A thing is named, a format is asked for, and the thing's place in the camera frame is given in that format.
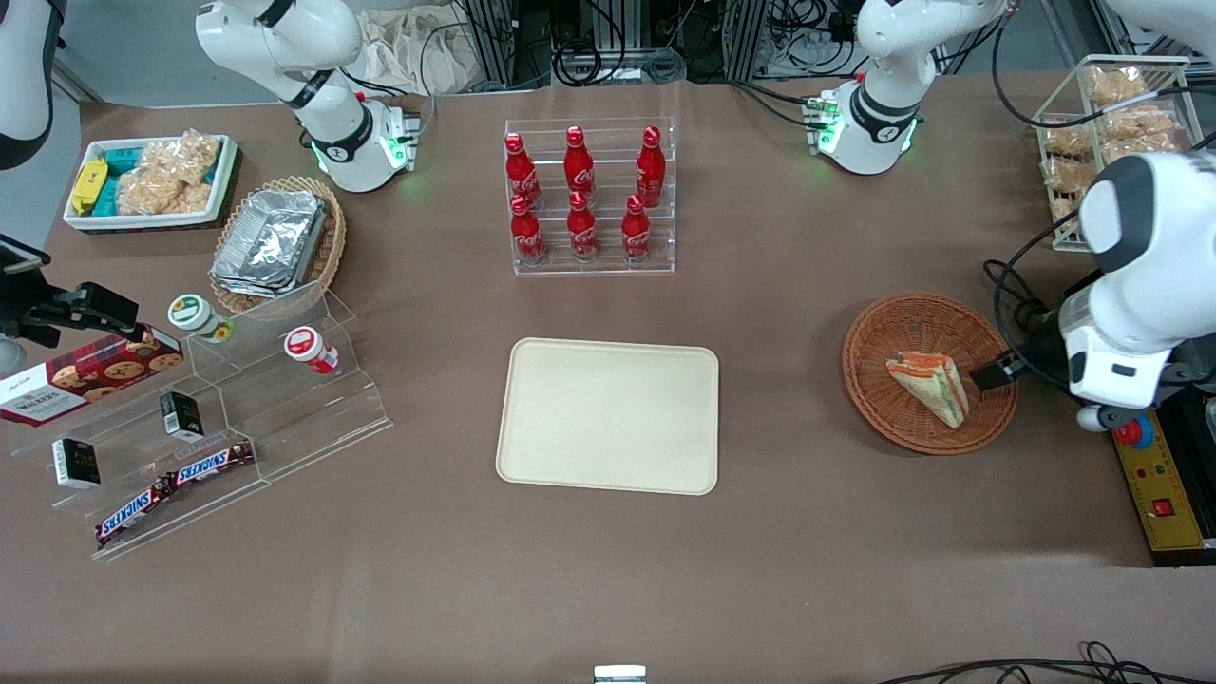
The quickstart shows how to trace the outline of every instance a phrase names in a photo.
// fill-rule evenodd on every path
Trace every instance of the emergency stop button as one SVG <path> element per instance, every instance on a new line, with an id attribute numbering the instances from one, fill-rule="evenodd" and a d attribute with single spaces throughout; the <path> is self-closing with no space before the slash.
<path id="1" fill-rule="evenodd" d="M 1148 449 L 1153 443 L 1153 424 L 1144 416 L 1136 416 L 1114 430 L 1115 441 L 1133 449 Z"/>
<path id="2" fill-rule="evenodd" d="M 1173 504 L 1170 499 L 1153 499 L 1153 515 L 1156 517 L 1169 517 L 1173 515 Z"/>

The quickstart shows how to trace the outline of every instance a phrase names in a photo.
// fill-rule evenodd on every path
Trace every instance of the cookie box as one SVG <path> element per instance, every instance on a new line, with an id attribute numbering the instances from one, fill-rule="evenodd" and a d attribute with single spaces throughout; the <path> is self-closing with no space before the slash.
<path id="1" fill-rule="evenodd" d="M 44 425 L 185 360 L 176 340 L 151 325 L 143 327 L 140 342 L 107 335 L 5 379 L 0 417 Z"/>
<path id="2" fill-rule="evenodd" d="M 213 228 L 207 224 L 215 222 L 224 209 L 224 200 L 227 197 L 229 190 L 232 185 L 230 180 L 233 168 L 236 167 L 238 155 L 236 141 L 231 138 L 227 135 L 214 135 L 214 138 L 220 139 L 220 152 L 215 163 L 215 178 L 212 181 L 212 195 L 207 198 L 206 209 L 185 214 L 90 217 L 80 215 L 72 206 L 71 197 L 68 197 L 68 202 L 63 206 L 63 223 L 81 232 L 95 235 L 107 232 L 151 232 L 157 230 Z M 97 140 L 95 142 L 90 142 L 89 147 L 84 151 L 84 158 L 80 159 L 80 167 L 77 169 L 75 175 L 72 176 L 72 183 L 75 183 L 75 178 L 80 174 L 86 163 L 92 159 L 105 157 L 106 152 L 109 150 L 143 147 L 148 142 L 162 142 L 178 139 L 179 136 L 170 135 L 167 138 L 130 138 L 126 140 Z"/>

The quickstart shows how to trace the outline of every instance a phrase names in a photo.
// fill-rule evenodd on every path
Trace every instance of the round wicker basket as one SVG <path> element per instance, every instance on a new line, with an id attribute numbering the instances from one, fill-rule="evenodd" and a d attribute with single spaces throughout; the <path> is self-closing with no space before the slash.
<path id="1" fill-rule="evenodd" d="M 910 292 L 866 308 L 845 336 L 841 364 L 849 397 L 888 439 L 914 452 L 956 455 L 983 449 L 1013 420 L 1018 386 L 980 394 L 970 371 L 1006 351 L 996 329 L 970 308 L 940 295 Z M 955 359 L 970 411 L 951 430 L 886 372 L 897 352 Z"/>
<path id="2" fill-rule="evenodd" d="M 328 212 L 325 217 L 325 225 L 321 229 L 323 232 L 321 234 L 321 239 L 317 241 L 316 251 L 313 252 L 313 260 L 309 263 L 308 275 L 304 277 L 304 282 L 320 280 L 326 287 L 328 287 L 330 284 L 333 282 L 333 276 L 338 274 L 338 263 L 342 260 L 342 250 L 347 246 L 347 218 L 342 214 L 342 207 L 338 206 L 338 198 L 334 197 L 333 191 L 319 180 L 294 175 L 289 178 L 281 178 L 278 180 L 271 180 L 253 192 L 258 192 L 259 190 L 306 190 L 325 200 Z M 215 246 L 216 254 L 220 253 L 220 250 L 224 248 L 224 243 L 227 242 L 229 234 L 232 231 L 232 224 L 236 223 L 237 214 L 240 214 L 241 209 L 244 208 L 244 203 L 249 201 L 253 192 L 246 195 L 244 198 L 241 200 L 241 203 L 232 209 L 231 214 L 229 214 L 229 219 L 224 224 L 224 231 L 220 232 L 219 243 Z M 220 287 L 220 285 L 215 282 L 215 279 L 212 279 L 212 291 L 215 292 L 215 298 L 219 303 L 233 314 L 252 309 L 253 307 L 257 307 L 269 299 L 269 297 L 255 297 L 253 295 L 229 292 L 227 290 Z"/>

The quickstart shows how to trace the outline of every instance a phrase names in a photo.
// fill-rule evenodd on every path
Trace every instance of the small black box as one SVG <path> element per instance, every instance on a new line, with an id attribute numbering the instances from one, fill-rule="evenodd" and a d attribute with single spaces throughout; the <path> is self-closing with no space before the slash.
<path id="1" fill-rule="evenodd" d="M 55 452 L 55 481 L 63 487 L 89 489 L 101 484 L 97 455 L 91 444 L 64 437 L 51 445 Z"/>
<path id="2" fill-rule="evenodd" d="M 198 402 L 185 394 L 167 392 L 161 396 L 161 416 L 164 433 L 182 442 L 203 438 L 203 420 L 198 416 Z"/>

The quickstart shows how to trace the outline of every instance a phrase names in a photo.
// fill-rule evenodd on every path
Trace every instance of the brown tablecloth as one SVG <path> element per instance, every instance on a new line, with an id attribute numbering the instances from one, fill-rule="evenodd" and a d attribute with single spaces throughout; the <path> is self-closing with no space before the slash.
<path id="1" fill-rule="evenodd" d="M 1058 78 L 1008 88 L 1032 111 Z M 991 448 L 917 458 L 844 392 L 840 342 L 867 303 L 928 290 L 987 312 L 980 260 L 1049 220 L 1032 142 L 987 79 L 940 79 L 916 145 L 876 178 L 810 157 L 795 127 L 726 86 L 439 105 L 417 172 L 340 195 L 334 290 L 396 426 L 112 564 L 89 560 L 79 517 L 50 510 L 45 471 L 4 462 L 7 680 L 585 682 L 593 665 L 641 662 L 655 683 L 865 683 L 1075 657 L 1082 639 L 1216 672 L 1216 572 L 1147 567 L 1113 449 L 1075 426 L 1070 400 L 1029 381 Z M 675 275 L 512 275 L 503 120 L 659 113 L 680 127 Z M 86 141 L 233 136 L 238 196 L 317 174 L 283 106 L 83 117 Z M 164 323 L 173 296 L 207 292 L 214 240 L 58 225 L 49 275 L 103 282 Z M 1046 248 L 1025 262 L 1051 303 L 1091 268 Z M 507 355 L 525 336 L 713 349 L 717 488 L 499 480 Z"/>

